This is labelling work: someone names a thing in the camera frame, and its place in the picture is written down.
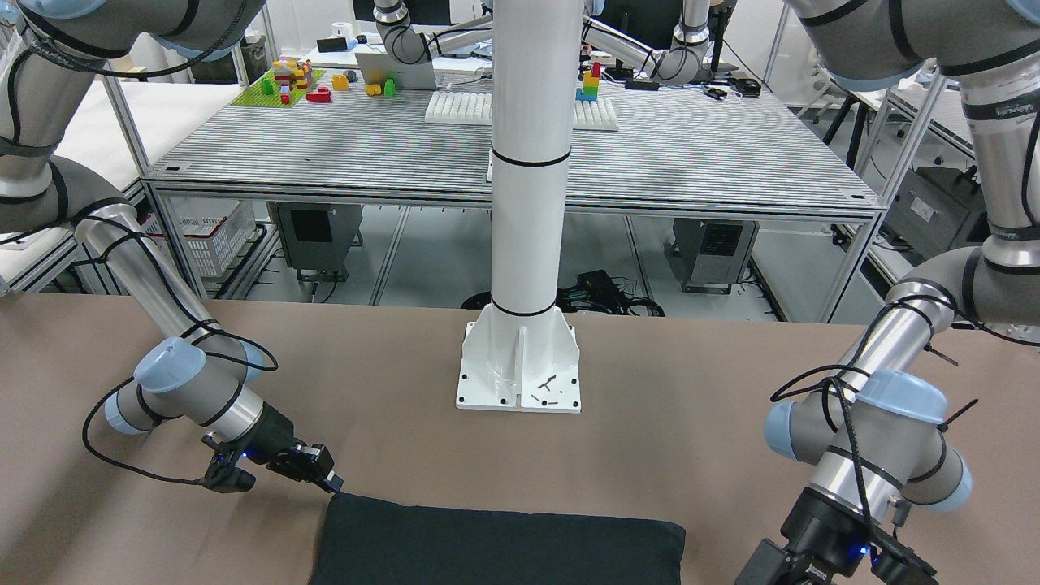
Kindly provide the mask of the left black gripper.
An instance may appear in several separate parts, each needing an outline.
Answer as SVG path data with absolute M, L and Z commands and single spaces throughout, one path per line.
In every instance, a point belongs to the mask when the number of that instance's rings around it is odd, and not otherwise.
M 870 570 L 885 584 L 936 584 L 936 570 L 913 549 L 855 510 L 806 487 L 781 528 L 785 546 L 764 539 L 740 570 L 736 584 L 830 584 L 851 577 L 872 551 Z

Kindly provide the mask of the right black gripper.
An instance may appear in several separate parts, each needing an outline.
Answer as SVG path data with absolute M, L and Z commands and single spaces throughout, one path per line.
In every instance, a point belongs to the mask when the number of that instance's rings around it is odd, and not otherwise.
M 245 436 L 244 455 L 256 464 L 290 480 L 342 493 L 343 479 L 335 475 L 334 459 L 323 444 L 306 444 L 294 432 L 293 422 L 264 403 L 259 418 Z

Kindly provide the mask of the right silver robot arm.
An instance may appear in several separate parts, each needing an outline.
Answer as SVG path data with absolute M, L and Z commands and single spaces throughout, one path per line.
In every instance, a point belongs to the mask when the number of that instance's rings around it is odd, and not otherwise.
M 260 1 L 12 1 L 2 18 L 15 44 L 2 60 L 2 232 L 70 228 L 114 273 L 166 336 L 132 377 L 97 405 L 111 428 L 142 436 L 188 418 L 213 456 L 197 481 L 212 492 L 245 492 L 255 478 L 239 459 L 326 492 L 343 481 L 322 444 L 307 444 L 293 423 L 249 388 L 276 368 L 271 352 L 234 336 L 206 310 L 137 210 L 87 166 L 55 155 L 68 123 L 106 63 L 152 36 L 186 66 L 227 54 L 262 8 Z

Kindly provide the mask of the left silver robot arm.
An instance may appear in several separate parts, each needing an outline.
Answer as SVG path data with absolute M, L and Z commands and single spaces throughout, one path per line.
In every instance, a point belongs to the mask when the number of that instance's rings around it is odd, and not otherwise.
M 1038 322 L 1038 4 L 1036 1 L 794 1 L 822 62 L 848 90 L 880 90 L 935 59 L 960 83 L 983 176 L 990 236 L 924 262 L 888 292 L 860 340 L 824 378 L 773 396 L 770 448 L 816 474 L 781 533 L 739 584 L 829 584 L 863 559 L 887 584 L 936 571 L 884 530 L 910 506 L 950 511 L 972 474 L 946 438 L 947 399 L 908 364 L 955 319 Z

